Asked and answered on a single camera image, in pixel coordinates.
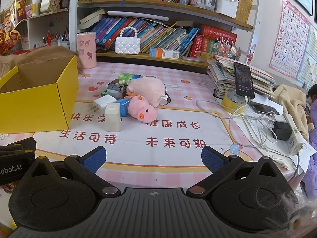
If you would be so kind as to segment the white power strip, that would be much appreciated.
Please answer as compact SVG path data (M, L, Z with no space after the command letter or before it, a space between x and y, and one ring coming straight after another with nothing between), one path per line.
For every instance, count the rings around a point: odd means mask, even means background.
M292 128L292 134L288 141L286 141L288 150L290 155L296 155L298 154L303 148L304 148L304 142L302 140L302 136L300 132L298 131L296 124L292 118L292 115L288 113L284 113L283 115L274 115L275 121L280 121L283 123L288 123L290 127Z

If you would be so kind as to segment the blue small box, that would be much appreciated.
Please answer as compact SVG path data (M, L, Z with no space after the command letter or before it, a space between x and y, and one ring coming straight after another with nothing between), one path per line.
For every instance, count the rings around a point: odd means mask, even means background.
M128 107L130 100L130 97L126 97L116 101L120 105L120 117L126 117L128 115Z

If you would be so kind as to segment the white square bottle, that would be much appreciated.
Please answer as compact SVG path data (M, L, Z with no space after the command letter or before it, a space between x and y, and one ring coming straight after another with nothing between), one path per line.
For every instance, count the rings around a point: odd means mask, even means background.
M120 104L119 103L107 103L105 109L105 129L108 132L119 132L120 131Z

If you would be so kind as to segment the white pen holder box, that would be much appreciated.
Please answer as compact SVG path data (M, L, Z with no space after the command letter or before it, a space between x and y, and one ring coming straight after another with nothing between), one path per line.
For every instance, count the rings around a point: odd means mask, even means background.
M231 18L236 18L238 4L238 0L216 0L214 11Z

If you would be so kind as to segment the white storage cabinet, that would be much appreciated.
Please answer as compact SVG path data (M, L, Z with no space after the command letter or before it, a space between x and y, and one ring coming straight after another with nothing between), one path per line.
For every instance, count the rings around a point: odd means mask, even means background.
M22 50L31 50L46 45L48 33L57 45L56 38L64 34L69 25L69 14L67 9L56 12L42 13L38 16L22 20L16 27L21 34L18 42Z

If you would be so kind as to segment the red boxed book set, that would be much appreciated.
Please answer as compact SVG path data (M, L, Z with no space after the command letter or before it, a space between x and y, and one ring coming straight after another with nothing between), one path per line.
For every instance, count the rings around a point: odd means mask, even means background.
M236 59L240 48L236 45L237 35L217 27L203 25L191 42L189 57L211 59L216 55Z

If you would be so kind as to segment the yellow tape roll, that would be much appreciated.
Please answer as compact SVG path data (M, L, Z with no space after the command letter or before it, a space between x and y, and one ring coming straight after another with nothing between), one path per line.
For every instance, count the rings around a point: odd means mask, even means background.
M241 114L248 104L247 96L240 96L234 91L225 93L221 106L225 111L231 114Z

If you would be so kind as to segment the alphabet wall poster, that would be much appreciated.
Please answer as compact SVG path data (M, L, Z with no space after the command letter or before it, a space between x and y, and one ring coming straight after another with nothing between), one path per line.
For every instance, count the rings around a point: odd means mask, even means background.
M269 67L300 80L310 21L291 2L282 0L278 33Z

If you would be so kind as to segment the yellow cardboard box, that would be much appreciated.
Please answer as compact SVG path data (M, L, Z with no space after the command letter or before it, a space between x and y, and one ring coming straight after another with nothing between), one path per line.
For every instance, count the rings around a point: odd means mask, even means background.
M1 133L69 129L77 92L76 56L15 66L1 78Z

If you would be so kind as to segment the light pink plush pig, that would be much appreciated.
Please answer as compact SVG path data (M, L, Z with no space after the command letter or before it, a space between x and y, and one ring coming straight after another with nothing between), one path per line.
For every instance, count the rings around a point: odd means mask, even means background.
M154 76L139 77L131 80L126 88L127 94L145 97L151 106L167 105L171 102L165 84Z

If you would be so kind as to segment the stack of picture books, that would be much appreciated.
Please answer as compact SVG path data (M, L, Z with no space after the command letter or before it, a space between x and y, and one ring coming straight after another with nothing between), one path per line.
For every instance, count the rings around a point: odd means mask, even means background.
M245 96L250 89L260 95L274 97L276 82L264 70L218 55L207 62L207 73L215 85L214 97L223 99L229 91L242 91Z

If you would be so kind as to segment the white quilted pearl handbag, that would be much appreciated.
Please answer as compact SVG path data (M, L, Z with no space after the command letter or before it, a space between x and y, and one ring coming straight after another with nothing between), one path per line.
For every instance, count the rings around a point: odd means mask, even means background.
M123 36L126 30L133 30L134 36ZM116 54L139 54L140 53L140 38L137 37L137 29L135 27L124 27L120 31L119 37L116 38L115 53Z

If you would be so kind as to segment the black charger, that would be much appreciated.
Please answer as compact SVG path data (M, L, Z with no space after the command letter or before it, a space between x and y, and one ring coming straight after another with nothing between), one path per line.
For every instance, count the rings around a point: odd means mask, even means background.
M275 121L273 123L273 133L276 135L278 140L288 141L292 134L292 128L288 123L283 123L280 121Z

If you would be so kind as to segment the grey toy car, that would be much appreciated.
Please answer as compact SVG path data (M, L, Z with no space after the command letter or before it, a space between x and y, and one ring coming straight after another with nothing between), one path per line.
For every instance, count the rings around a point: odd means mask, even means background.
M107 85L107 88L103 92L101 92L100 95L102 97L110 95L117 100L123 99L127 95L126 88L126 84L120 84L119 79L115 79Z

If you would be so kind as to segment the pink checkered table mat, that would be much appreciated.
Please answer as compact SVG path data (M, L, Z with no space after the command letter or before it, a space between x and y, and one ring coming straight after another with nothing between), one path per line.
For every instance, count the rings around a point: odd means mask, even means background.
M105 115L94 112L92 102L121 73L155 76L167 88L171 102L157 108L157 118L144 124L130 116L123 117L119 132L105 129ZM278 165L293 187L300 182L294 177L297 159L288 154L287 145L273 143L268 131L268 118L247 111L252 127L245 120L231 118L207 87L210 78L204 74L150 66L121 63L99 63L78 75L78 92L70 128L62 131L2 134L1 145L33 137L36 155L63 160L69 155L82 156L98 146L106 149L106 162L98 175L119 189L125 187L188 188L205 178L209 170L201 161L201 150L210 146L216 151L237 155L246 161L257 161L263 148L248 140L250 135L262 141L280 156Z

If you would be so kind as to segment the red gold foil balloon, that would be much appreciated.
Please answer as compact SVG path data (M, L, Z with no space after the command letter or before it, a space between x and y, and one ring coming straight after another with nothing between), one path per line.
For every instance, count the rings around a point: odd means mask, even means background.
M1 55L6 55L21 39L16 27L25 18L25 0L14 0L1 26Z

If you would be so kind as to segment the green frog toy blue cap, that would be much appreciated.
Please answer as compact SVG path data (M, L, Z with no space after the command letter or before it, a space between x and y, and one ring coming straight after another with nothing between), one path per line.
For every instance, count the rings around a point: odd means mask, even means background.
M129 85L131 80L138 79L140 75L138 74L130 74L130 73L122 73L118 75L118 80L120 85Z

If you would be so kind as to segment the orange fluffy cat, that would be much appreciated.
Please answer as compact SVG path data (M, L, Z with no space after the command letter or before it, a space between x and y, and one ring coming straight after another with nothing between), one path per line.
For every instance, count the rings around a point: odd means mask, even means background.
M83 74L83 64L76 53L63 46L46 46L23 54L1 55L0 72L1 78L12 68L26 63L41 63L48 60L58 59L66 56L76 56L78 73Z

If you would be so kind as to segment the black smartphone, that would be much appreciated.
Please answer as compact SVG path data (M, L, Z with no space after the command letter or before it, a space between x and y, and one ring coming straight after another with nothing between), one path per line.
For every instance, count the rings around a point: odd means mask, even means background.
M235 89L240 96L247 96L249 99L255 98L253 78L249 66L234 62Z

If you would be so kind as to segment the wooden bookshelf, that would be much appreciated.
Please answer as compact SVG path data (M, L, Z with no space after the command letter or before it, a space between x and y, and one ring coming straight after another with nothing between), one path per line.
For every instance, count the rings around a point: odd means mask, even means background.
M232 32L240 29L250 33L249 43L252 43L255 38L255 31L260 29L256 26L255 22L247 24L224 14L179 3L156 0L69 0L69 2L69 38L70 49L72 51L77 50L76 35L79 32L77 26L80 18L84 16L85 13L92 12L94 9L99 8L104 8L106 11L126 11L165 16L169 18L167 22L171 25L179 21L189 20L193 22L193 26L195 27L210 25ZM113 51L106 52L103 48L97 51L97 60L101 62L143 64L203 74L206 73L208 68L206 61L191 62L183 58L178 60L152 58L145 53L119 55Z

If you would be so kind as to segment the pink sticker cup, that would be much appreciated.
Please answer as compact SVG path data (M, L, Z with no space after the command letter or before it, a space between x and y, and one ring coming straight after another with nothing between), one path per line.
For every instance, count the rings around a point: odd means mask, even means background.
M77 34L77 51L84 69L91 69L97 65L96 33L83 32Z

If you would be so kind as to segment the orange white medicine box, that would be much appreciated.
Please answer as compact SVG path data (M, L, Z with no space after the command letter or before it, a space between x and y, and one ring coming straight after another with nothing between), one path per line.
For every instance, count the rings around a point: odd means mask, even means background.
M163 49L163 48L150 48L150 57L151 58L163 58L163 59L175 59L178 60L180 53L179 51L172 49Z

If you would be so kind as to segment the beige blanket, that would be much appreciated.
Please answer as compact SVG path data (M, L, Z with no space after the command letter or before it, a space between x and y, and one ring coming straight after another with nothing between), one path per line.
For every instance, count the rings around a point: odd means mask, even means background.
M279 85L273 94L273 101L283 107L284 113L288 113L292 116L298 131L308 142L308 123L305 114L306 95L301 90L284 84Z

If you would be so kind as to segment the white plug adapter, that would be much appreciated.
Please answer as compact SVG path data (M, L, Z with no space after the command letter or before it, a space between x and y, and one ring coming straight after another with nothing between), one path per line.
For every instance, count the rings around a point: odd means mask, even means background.
M116 102L116 98L111 95L105 95L93 101L93 110L94 112L100 111L101 114L105 113L105 109L108 103Z

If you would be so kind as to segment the pink plush chick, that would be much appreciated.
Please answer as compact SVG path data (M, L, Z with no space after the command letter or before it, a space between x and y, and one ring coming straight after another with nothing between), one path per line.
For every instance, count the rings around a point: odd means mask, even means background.
M157 118L156 108L151 106L148 100L141 95L130 99L128 114L145 124L151 123Z

